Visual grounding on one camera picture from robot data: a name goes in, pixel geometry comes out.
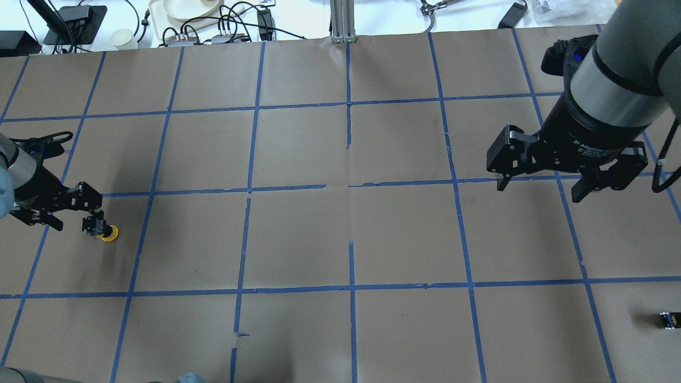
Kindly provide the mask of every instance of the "black object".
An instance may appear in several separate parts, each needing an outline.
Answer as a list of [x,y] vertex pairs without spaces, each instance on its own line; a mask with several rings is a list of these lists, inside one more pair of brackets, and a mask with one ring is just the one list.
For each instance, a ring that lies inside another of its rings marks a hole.
[[270,8],[257,10],[257,23],[259,25],[260,40],[272,41],[274,31],[271,28],[274,27],[274,22],[272,21],[272,11],[270,11]]
[[681,328],[681,313],[660,313],[660,319],[667,330]]
[[[498,173],[496,189],[503,191],[511,178],[550,169],[580,173],[572,187],[572,201],[606,187],[622,190],[648,165],[645,144],[633,141],[645,126],[613,127],[586,114],[572,98],[570,82],[597,35],[558,41],[547,49],[541,64],[547,74],[563,76],[561,95],[543,127],[526,135],[507,125],[487,151],[487,171]],[[607,170],[600,166],[616,161]]]
[[0,57],[28,56],[39,53],[40,48],[26,31],[0,31]]
[[10,214],[29,226],[43,224],[62,231],[64,223],[51,213],[62,210],[86,211],[91,216],[83,218],[82,230],[92,236],[110,236],[113,229],[104,219],[102,195],[85,182],[68,188],[43,167],[45,159],[64,153],[62,144],[73,136],[71,132],[61,132],[41,138],[12,140],[35,160],[37,166],[31,180],[14,190],[17,206]]
[[523,0],[523,4],[513,3],[508,12],[501,18],[497,29],[515,28],[526,13],[527,2],[525,0]]
[[62,7],[59,9],[59,15],[64,18],[62,21],[44,0],[28,0],[28,2],[50,27],[43,40],[45,45],[71,44],[67,27],[75,39],[73,45],[92,44],[107,11],[105,5]]

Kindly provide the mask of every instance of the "yellow ring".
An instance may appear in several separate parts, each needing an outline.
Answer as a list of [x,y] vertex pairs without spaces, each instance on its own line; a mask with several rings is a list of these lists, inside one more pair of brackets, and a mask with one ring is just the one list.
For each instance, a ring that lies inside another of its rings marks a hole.
[[118,228],[117,228],[116,226],[114,226],[114,225],[111,225],[111,229],[112,229],[113,231],[111,231],[111,235],[110,235],[110,236],[103,236],[103,237],[101,238],[104,242],[111,242],[111,241],[113,241],[114,239],[118,238]]

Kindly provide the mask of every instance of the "light blue object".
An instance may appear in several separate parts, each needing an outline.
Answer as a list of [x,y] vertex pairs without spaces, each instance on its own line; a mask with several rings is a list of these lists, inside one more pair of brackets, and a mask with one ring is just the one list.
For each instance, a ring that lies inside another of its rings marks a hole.
[[7,170],[0,168],[0,218],[5,217],[14,207],[14,188]]
[[206,381],[197,373],[190,372],[187,375],[181,376],[176,383],[206,383]]

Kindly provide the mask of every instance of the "black box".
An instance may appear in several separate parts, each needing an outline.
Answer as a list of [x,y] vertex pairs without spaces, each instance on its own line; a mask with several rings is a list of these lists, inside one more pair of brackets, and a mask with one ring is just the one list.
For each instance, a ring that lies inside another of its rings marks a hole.
[[0,57],[28,56],[39,53],[40,48],[26,31],[0,31]]

